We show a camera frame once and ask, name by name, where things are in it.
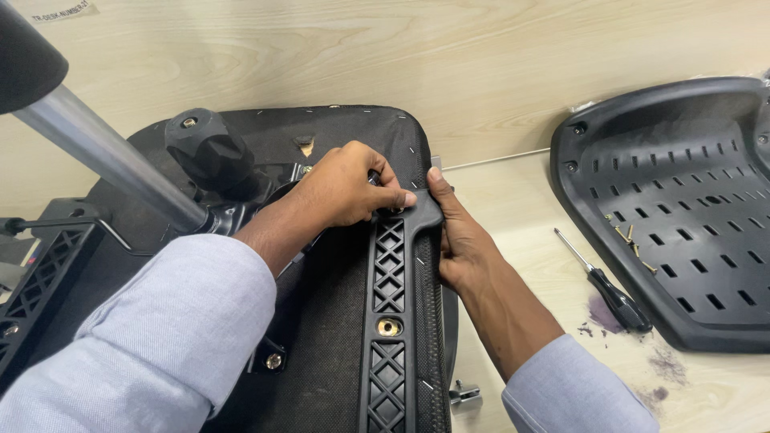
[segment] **plastic shell mounting hole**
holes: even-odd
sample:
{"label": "plastic shell mounting hole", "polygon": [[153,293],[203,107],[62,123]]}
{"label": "plastic shell mounting hole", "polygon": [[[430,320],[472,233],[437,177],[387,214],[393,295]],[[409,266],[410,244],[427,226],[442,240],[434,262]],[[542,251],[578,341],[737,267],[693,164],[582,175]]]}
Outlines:
{"label": "plastic shell mounting hole", "polygon": [[383,337],[395,337],[401,334],[401,323],[394,319],[380,319],[377,323],[377,332]]}

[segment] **label sticker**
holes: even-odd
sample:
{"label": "label sticker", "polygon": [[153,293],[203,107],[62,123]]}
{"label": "label sticker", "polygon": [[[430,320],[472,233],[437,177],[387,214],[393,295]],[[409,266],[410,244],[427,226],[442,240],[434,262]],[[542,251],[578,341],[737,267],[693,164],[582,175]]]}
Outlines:
{"label": "label sticker", "polygon": [[71,8],[63,9],[57,12],[51,12],[48,14],[31,15],[33,22],[52,22],[60,19],[74,18],[81,15],[94,15],[98,14],[99,10],[96,5],[89,0],[80,0],[76,5]]}

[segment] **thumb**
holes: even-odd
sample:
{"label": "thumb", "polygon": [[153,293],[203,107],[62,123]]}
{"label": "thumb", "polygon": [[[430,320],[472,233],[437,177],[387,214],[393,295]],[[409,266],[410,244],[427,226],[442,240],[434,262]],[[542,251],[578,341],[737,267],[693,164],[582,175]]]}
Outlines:
{"label": "thumb", "polygon": [[373,188],[372,206],[374,209],[409,207],[417,203],[417,196],[411,191],[386,186],[370,186],[370,188]]}
{"label": "thumb", "polygon": [[441,205],[444,216],[457,216],[465,211],[438,167],[431,167],[428,170],[428,186],[430,187],[430,194]]}

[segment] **wooden desk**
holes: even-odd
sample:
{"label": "wooden desk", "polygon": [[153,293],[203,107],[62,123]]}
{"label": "wooden desk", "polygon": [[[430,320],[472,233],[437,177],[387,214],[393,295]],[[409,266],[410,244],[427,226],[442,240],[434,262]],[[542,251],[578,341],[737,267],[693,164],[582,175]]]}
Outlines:
{"label": "wooden desk", "polygon": [[[545,151],[448,170],[444,175],[564,330],[648,404],[662,431],[767,431],[770,355],[683,353],[672,349],[655,330],[644,338],[609,332],[605,337],[602,328],[588,319],[588,298],[597,291],[556,237],[554,227],[586,260],[621,285],[551,192],[548,158]],[[578,330],[586,322],[593,337]],[[680,367],[661,368],[662,361]],[[454,377],[478,384],[484,396],[480,410],[453,415],[456,433],[514,431],[500,400],[504,383],[463,308]],[[665,394],[661,388],[668,392],[662,400],[656,397]]]}

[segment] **light wood grain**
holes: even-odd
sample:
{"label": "light wood grain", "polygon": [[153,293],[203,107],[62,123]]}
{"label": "light wood grain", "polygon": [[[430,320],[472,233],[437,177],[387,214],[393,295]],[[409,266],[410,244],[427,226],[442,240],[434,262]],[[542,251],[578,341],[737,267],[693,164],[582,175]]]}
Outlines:
{"label": "light wood grain", "polygon": [[[35,27],[65,80],[129,136],[184,109],[378,104],[411,112],[454,166],[548,146],[567,107],[766,66],[759,1],[94,0]],[[76,0],[13,0],[26,17]],[[0,213],[36,217],[95,176],[0,117]]]}
{"label": "light wood grain", "polygon": [[[767,431],[770,355],[682,353],[668,346],[657,331],[641,340],[631,334],[602,337],[601,328],[589,321],[587,302],[596,289],[556,237],[554,227],[586,260],[621,285],[556,200],[548,184],[548,158],[548,152],[543,152],[449,170],[444,175],[455,186],[463,205],[490,232],[506,260],[566,332],[638,394],[651,395],[661,386],[670,392],[652,405],[662,431]],[[500,400],[503,381],[461,310],[454,376],[479,384],[484,406],[480,411],[453,416],[454,431],[514,431]],[[578,331],[584,322],[594,331],[593,337]],[[656,374],[649,363],[656,351],[670,351],[686,368],[684,384]]]}

